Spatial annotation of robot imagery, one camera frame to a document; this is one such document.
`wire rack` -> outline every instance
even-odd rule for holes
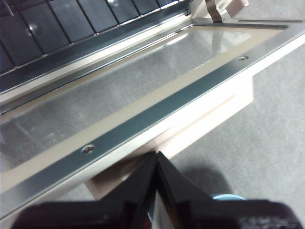
[[[180,1],[0,0],[0,72],[11,72]]]

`black plastic object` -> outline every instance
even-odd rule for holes
[[[96,202],[47,203],[23,211],[13,229],[139,229],[159,191],[177,229],[301,229],[292,210],[267,200],[217,201],[151,152],[111,193]]]

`metal trim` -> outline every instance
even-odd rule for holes
[[[103,156],[109,154],[111,151],[128,142],[130,139],[145,132],[150,127],[159,123],[198,97],[234,77],[237,73],[249,68],[251,65],[257,63],[264,57],[270,55],[305,33],[305,23],[282,24],[278,26],[271,24],[206,24],[201,20],[189,22],[189,26],[204,25],[286,29],[244,53],[243,56],[250,57],[247,61],[239,61],[235,59],[228,62],[215,71],[203,76],[198,81],[136,115],[125,123],[101,135],[97,139],[88,142],[87,145],[95,146],[94,154],[84,156],[81,153],[81,149],[83,148],[81,147],[53,165],[5,191],[1,195],[1,219],[101,159]]]

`blue object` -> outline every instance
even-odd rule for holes
[[[213,199],[216,200],[247,200],[244,197],[238,196],[238,195],[233,195],[233,194],[220,194],[213,196]]]

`screw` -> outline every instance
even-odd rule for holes
[[[248,56],[241,56],[241,57],[238,57],[238,60],[239,60],[239,61],[246,61],[246,60],[248,60],[248,59],[249,59]]]
[[[81,149],[82,153],[87,155],[94,151],[94,145],[87,145],[83,149]]]

